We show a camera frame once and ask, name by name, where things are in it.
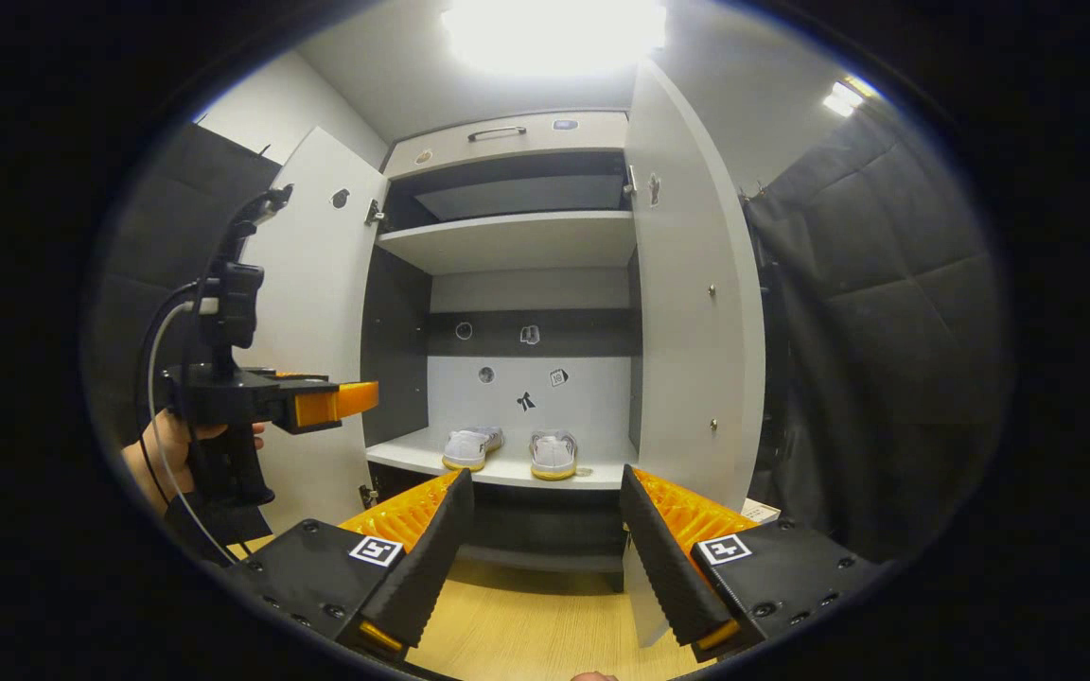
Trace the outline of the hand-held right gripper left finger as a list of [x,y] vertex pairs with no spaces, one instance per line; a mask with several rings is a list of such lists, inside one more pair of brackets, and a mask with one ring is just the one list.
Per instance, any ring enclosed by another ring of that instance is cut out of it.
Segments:
[[402,662],[427,629],[473,509],[470,470],[451,470],[339,525],[300,521],[225,576],[320,637]]

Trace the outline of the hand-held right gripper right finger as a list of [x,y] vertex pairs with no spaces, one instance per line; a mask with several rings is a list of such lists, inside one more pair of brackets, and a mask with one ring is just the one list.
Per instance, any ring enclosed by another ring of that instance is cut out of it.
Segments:
[[697,662],[818,624],[887,570],[790,516],[760,522],[635,465],[619,503],[661,613]]

